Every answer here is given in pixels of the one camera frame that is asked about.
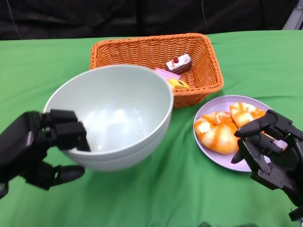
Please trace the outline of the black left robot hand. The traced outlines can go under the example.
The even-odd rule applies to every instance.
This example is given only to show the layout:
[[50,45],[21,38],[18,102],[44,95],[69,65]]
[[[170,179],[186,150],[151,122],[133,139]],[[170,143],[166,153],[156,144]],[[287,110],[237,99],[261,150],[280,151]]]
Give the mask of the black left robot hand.
[[55,166],[44,162],[51,147],[89,152],[87,132],[73,111],[29,111],[21,114],[0,135],[0,196],[9,191],[9,181],[17,176],[26,183],[50,187],[79,179],[81,166]]

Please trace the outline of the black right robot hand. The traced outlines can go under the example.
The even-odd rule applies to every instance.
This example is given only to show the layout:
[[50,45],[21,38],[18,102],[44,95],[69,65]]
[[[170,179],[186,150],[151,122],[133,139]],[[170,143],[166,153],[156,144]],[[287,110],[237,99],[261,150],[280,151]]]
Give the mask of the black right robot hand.
[[234,135],[239,149],[231,163],[245,160],[251,179],[271,190],[282,190],[295,206],[302,206],[303,132],[291,120],[269,109]]

